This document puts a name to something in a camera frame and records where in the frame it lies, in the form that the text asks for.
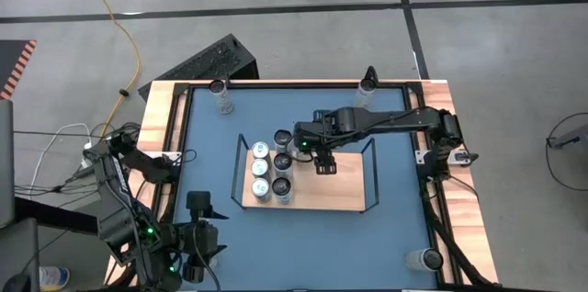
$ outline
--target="black box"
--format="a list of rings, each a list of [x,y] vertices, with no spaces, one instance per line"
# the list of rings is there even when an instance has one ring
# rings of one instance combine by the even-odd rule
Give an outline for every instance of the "black box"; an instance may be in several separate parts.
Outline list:
[[[255,57],[229,34],[206,49],[178,64],[156,80],[259,80]],[[151,82],[139,88],[141,97],[147,101]]]

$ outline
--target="blue tabletop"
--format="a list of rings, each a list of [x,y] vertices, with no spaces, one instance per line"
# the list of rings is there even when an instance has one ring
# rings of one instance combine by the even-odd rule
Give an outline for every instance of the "blue tabletop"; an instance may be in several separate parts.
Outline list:
[[[409,270],[407,252],[429,247],[408,133],[377,135],[379,204],[356,212],[241,209],[231,200],[237,138],[249,146],[272,147],[277,129],[293,130],[312,121],[315,109],[353,104],[354,89],[232,89],[234,110],[218,113],[208,89],[197,89],[190,108],[186,149],[198,158],[183,166],[175,222],[190,221],[188,191],[210,191],[219,244],[214,268],[223,290],[433,288],[433,273]],[[405,110],[401,90],[379,89],[368,108]],[[365,142],[344,152],[360,152]],[[182,290],[214,290],[204,282],[184,282]]]

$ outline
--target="white cable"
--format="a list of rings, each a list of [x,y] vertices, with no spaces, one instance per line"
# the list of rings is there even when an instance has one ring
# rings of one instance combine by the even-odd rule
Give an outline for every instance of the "white cable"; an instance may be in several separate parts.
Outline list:
[[[45,153],[47,153],[47,151],[49,150],[49,148],[51,147],[51,145],[53,144],[55,139],[57,139],[57,136],[59,136],[59,133],[62,132],[63,129],[68,129],[71,127],[84,127],[85,131],[87,132],[87,135],[88,135],[88,142],[90,144],[92,144],[92,137],[90,137],[90,128],[88,128],[88,126],[85,123],[74,123],[74,124],[65,125],[65,126],[59,128],[57,130],[57,132],[55,132],[55,135],[53,135],[53,138],[51,139],[51,141],[49,142],[49,144],[47,145],[45,150],[43,150],[43,153],[40,154],[39,161],[37,162],[37,167],[35,167],[35,173],[33,175],[33,180],[32,180],[32,182],[30,182],[30,190],[28,191],[28,200],[32,200],[31,192],[32,192],[33,186],[35,186],[35,181],[37,181],[37,174],[39,173],[40,163],[43,161],[43,157],[45,156]]]

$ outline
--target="warning stripe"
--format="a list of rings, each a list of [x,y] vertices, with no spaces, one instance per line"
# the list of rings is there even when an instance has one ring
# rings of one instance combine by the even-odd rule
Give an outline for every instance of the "warning stripe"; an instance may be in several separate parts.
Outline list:
[[[22,77],[22,73],[25,72],[25,67],[27,66],[28,61],[30,60],[30,56],[36,47],[37,41],[32,39],[25,45],[23,51],[20,52],[20,57],[18,57],[18,61],[15,64],[15,69],[13,69],[10,76],[8,76],[8,80],[4,85],[4,89],[2,89],[0,92],[0,98],[10,99],[12,94],[15,93],[18,81]]]

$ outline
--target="concrete floor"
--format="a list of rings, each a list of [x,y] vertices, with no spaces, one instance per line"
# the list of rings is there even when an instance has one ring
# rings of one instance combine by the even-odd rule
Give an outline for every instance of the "concrete floor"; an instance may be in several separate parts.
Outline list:
[[[108,1],[122,13],[400,0]],[[99,0],[0,0],[0,6],[0,17],[105,13]],[[468,145],[481,155],[472,172],[501,282],[584,291],[588,197],[550,179],[544,141],[560,119],[588,111],[583,95],[588,80],[588,6],[453,8],[417,10],[414,15],[430,76],[449,80]],[[139,84],[228,33],[257,58],[266,79],[356,78],[369,64],[382,78],[418,78],[401,10],[163,18],[123,24],[141,50],[144,68]],[[0,39],[38,41],[13,97],[16,129],[52,131],[75,122],[95,126],[107,116],[134,68],[130,44],[107,21],[2,24]],[[132,97],[114,124],[141,122],[143,109],[142,99]],[[562,126],[562,131],[587,121],[578,118]],[[18,184],[30,182],[48,141],[49,137],[17,136]],[[38,184],[56,185],[69,177],[79,164],[84,142],[60,138],[46,156]],[[577,147],[554,152],[554,169],[562,180],[588,187],[583,178],[588,169],[582,168],[579,154]],[[58,205],[69,199],[40,200]],[[89,197],[70,208],[95,200]],[[92,212],[94,206],[85,210]],[[41,241],[50,234],[41,236]],[[84,266],[87,270],[79,274],[84,283],[99,284],[105,258],[97,255],[89,262],[64,256],[82,254],[87,245],[87,239],[70,235],[51,246],[42,262]]]

